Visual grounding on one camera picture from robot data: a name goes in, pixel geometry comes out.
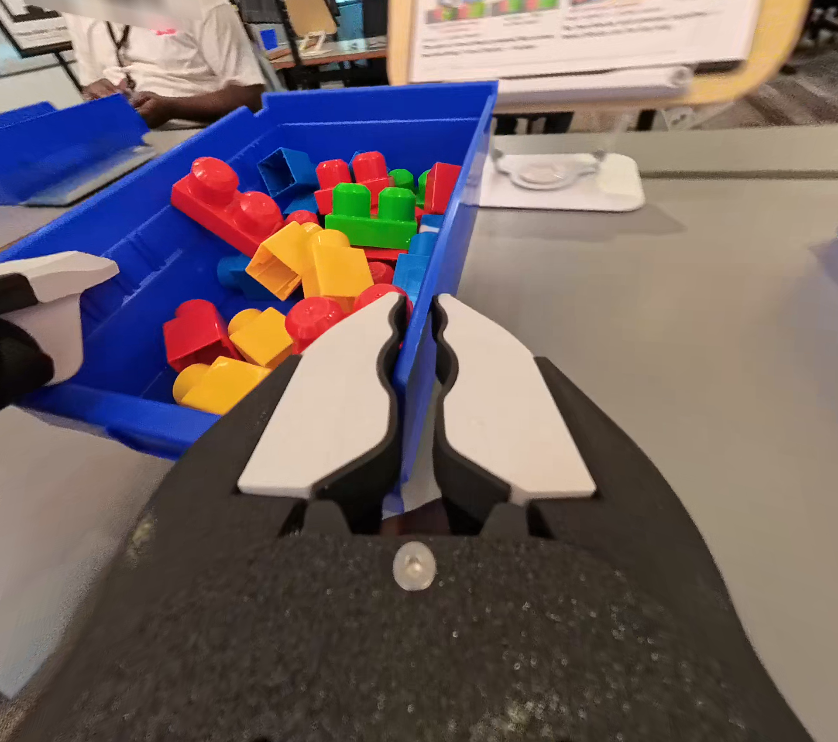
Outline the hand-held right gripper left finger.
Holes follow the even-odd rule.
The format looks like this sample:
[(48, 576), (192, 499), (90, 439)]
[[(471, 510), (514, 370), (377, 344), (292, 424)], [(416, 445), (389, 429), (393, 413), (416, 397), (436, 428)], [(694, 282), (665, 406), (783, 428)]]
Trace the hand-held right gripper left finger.
[(378, 531), (402, 469), (392, 373), (406, 325), (407, 297), (387, 291), (308, 346), (239, 476), (238, 491), (331, 501), (354, 531)]

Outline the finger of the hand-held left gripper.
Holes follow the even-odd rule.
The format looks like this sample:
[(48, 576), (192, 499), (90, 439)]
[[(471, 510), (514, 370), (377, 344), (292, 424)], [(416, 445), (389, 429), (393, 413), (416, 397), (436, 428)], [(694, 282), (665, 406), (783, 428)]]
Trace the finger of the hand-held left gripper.
[(45, 386), (55, 386), (78, 373), (84, 358), (80, 296), (6, 312), (2, 319), (25, 331), (52, 360), (52, 379)]
[(1, 263), (1, 314), (79, 297), (119, 272), (114, 260), (78, 251), (4, 261)]

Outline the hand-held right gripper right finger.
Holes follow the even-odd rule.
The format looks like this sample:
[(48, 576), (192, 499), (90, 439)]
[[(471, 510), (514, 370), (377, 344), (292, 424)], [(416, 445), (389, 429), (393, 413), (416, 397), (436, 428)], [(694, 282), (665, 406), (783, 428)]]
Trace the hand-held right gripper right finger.
[(433, 471), (453, 528), (481, 529), (498, 506), (587, 500), (597, 486), (550, 391), (549, 362), (450, 294), (432, 304)]

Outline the green two-stud toy block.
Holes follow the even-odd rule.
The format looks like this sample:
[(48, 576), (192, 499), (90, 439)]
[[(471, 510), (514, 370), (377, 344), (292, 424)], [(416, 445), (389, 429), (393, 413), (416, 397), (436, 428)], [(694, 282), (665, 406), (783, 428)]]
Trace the green two-stud toy block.
[(384, 188), (376, 214), (371, 212), (371, 200), (372, 193), (363, 184), (338, 184), (333, 189), (332, 212), (324, 217), (326, 229), (343, 233), (353, 246), (407, 250), (418, 232), (414, 193)]

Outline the grey desk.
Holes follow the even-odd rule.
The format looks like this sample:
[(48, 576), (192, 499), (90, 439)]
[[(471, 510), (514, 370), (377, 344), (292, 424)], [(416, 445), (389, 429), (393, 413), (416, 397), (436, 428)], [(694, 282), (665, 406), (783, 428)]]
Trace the grey desk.
[(2, 416), (2, 740), (836, 740), (836, 126), (654, 134), (647, 204), (477, 213), (457, 298), (597, 486), (375, 535)]

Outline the yellow long toy block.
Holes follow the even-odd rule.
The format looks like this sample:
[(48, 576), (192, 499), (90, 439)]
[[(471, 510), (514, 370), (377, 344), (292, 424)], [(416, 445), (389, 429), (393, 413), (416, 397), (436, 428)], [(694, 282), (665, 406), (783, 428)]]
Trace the yellow long toy block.
[(173, 383), (173, 399), (191, 410), (224, 415), (270, 373), (255, 364), (225, 357), (212, 364), (196, 362), (178, 374)]

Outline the printed tag board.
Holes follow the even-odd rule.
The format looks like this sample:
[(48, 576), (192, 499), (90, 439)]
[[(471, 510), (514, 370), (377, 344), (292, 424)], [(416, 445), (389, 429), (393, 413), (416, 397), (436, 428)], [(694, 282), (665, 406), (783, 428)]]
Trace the printed tag board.
[(25, 0), (1, 0), (1, 29), (17, 56), (65, 53), (72, 49), (61, 13)]

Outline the wooden table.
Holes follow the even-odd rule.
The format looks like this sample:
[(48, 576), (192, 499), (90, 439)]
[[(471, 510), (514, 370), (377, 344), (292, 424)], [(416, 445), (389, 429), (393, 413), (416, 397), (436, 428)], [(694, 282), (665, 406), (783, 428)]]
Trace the wooden table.
[(387, 46), (388, 37), (382, 35), (325, 42), (318, 48), (300, 49), (298, 61), (294, 61), (289, 47), (278, 47), (267, 51), (266, 58), (275, 69), (284, 70), (296, 66), (321, 67), (386, 58)]

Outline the instruction board on white stand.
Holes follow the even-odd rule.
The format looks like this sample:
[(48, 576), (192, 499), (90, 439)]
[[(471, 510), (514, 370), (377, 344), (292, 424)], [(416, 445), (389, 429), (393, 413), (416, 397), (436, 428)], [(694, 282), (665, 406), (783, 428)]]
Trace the instruction board on white stand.
[[(517, 101), (499, 97), (495, 112), (534, 114), (560, 109), (667, 109), (717, 106), (736, 101), (778, 74), (795, 46), (809, 1), (762, 0), (747, 58), (729, 71), (698, 75), (676, 94), (665, 95), (656, 89), (649, 89), (644, 91), (644, 96), (599, 96), (592, 99), (566, 96), (552, 101), (542, 94), (525, 97), (519, 92)], [(388, 78), (394, 86), (412, 82), (410, 72), (417, 6), (417, 0), (389, 0), (386, 59)]]

